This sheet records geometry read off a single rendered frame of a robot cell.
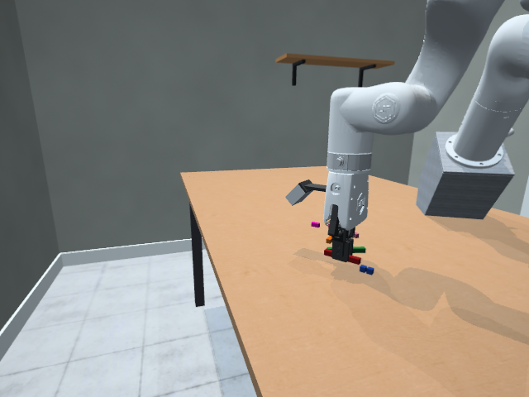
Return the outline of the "green rod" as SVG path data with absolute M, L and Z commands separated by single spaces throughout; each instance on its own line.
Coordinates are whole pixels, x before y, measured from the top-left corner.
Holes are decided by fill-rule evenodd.
M 327 249 L 332 250 L 332 247 L 328 247 Z M 353 253 L 365 253 L 366 248 L 364 246 L 353 246 Z

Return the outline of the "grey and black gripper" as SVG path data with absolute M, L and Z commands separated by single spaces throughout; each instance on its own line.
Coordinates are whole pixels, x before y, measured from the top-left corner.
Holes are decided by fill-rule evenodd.
M 368 215 L 369 170 L 329 171 L 326 184 L 324 223 L 332 239 L 331 258 L 347 262 L 353 255 L 355 227 Z M 331 219 L 330 221 L 328 221 Z M 326 222 L 328 221 L 328 222 Z M 340 224 L 339 224 L 340 223 Z M 339 230 L 338 230 L 339 229 Z

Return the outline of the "dark red rod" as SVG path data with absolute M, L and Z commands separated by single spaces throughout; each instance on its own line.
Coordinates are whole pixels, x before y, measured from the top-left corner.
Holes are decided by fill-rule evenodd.
M 331 250 L 330 250 L 330 249 L 326 249 L 326 250 L 324 250 L 324 255 L 325 255 L 325 256 L 330 256 L 330 257 L 331 257 Z M 348 260 L 348 262 L 351 262 L 351 263 L 354 263 L 354 264 L 359 265 L 360 262 L 361 262 L 361 258 L 360 258 L 360 257 L 357 257 L 357 256 L 351 256 L 351 255 L 349 255 L 349 260 Z

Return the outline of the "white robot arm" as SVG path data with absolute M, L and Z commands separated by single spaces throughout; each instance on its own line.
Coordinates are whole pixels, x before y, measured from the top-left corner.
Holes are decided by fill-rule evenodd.
M 374 133 L 401 135 L 427 127 L 462 79 L 504 1 L 427 0 L 425 40 L 406 83 L 332 94 L 326 167 L 369 170 Z M 514 134 L 512 126 L 528 100 L 529 14 L 508 20 L 493 36 L 465 118 L 446 142 L 448 157 L 471 169 L 497 165 L 501 145 Z

